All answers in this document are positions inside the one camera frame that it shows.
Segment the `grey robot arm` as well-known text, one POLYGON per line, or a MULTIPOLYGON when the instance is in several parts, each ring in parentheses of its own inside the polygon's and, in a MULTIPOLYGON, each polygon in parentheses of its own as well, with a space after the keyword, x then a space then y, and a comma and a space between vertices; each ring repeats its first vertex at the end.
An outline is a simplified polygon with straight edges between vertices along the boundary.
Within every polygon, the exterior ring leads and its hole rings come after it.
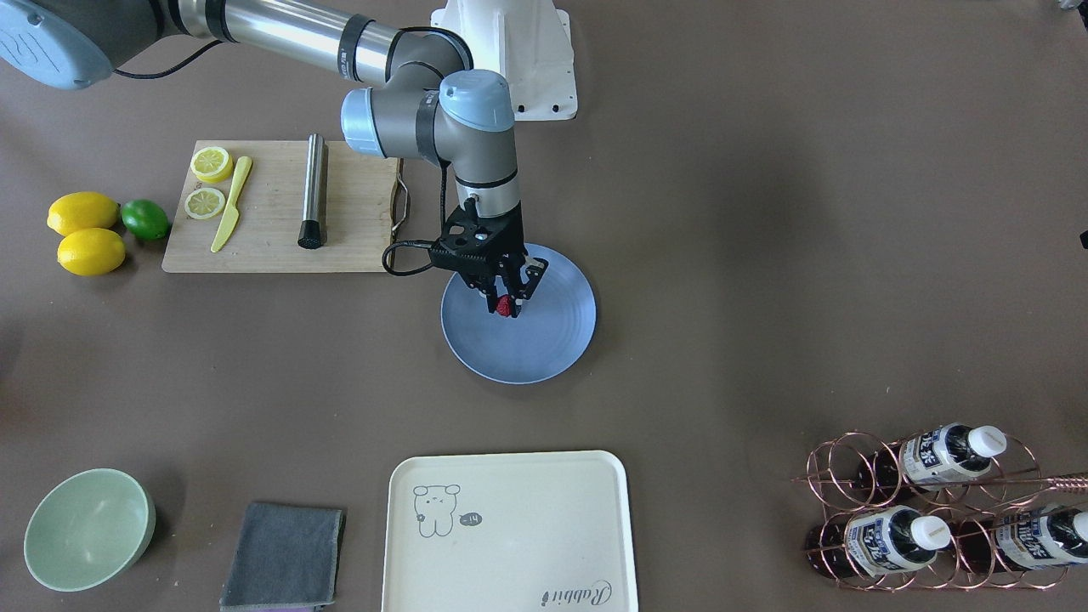
POLYGON ((4 1, 3 59, 78 90, 120 74, 159 40, 242 42, 362 82, 341 109, 343 138, 371 156, 452 170, 459 201, 430 264, 456 272, 487 310, 517 317, 547 271, 524 244, 514 106, 500 74, 473 65, 455 32, 398 28, 310 1, 4 1))

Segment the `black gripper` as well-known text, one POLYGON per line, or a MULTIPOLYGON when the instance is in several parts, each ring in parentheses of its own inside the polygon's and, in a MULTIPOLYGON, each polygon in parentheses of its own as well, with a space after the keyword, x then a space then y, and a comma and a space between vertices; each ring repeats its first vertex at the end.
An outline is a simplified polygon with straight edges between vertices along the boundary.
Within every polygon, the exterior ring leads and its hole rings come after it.
POLYGON ((500 217, 480 219, 475 227, 475 240, 478 254, 484 257, 484 271, 477 284, 481 294, 485 295, 487 311, 504 316, 504 297, 495 284, 500 280, 505 295, 512 299, 512 317, 519 318, 548 268, 546 259, 528 254, 522 206, 514 206, 510 212, 500 217))

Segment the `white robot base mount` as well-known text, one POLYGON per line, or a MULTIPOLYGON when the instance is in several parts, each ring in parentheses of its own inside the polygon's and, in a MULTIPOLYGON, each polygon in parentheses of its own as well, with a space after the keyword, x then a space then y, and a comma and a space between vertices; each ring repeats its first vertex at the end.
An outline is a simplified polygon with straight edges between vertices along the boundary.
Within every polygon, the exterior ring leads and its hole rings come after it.
POLYGON ((518 121, 564 121, 579 110, 571 19, 552 1, 447 1, 430 24, 453 30, 478 69, 500 73, 518 121))

